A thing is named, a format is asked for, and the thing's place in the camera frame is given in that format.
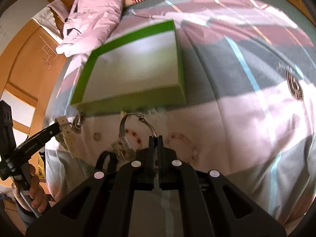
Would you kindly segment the person's left hand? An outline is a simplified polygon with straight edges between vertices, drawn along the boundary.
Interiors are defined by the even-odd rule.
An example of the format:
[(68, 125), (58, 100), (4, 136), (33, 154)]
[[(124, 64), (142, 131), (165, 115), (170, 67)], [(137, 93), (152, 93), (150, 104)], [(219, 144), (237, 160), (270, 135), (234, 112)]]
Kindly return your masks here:
[[(38, 212), (42, 213), (46, 210), (49, 202), (44, 189), (40, 186), (40, 179), (36, 175), (36, 169), (33, 165), (29, 164), (29, 173), (31, 175), (31, 187), (29, 189), (29, 197), (32, 200), (31, 207), (37, 209)], [(32, 212), (30, 207), (24, 201), (23, 197), (20, 195), (20, 190), (18, 184), (13, 181), (12, 192), (16, 201), (21, 205), (26, 211)]]

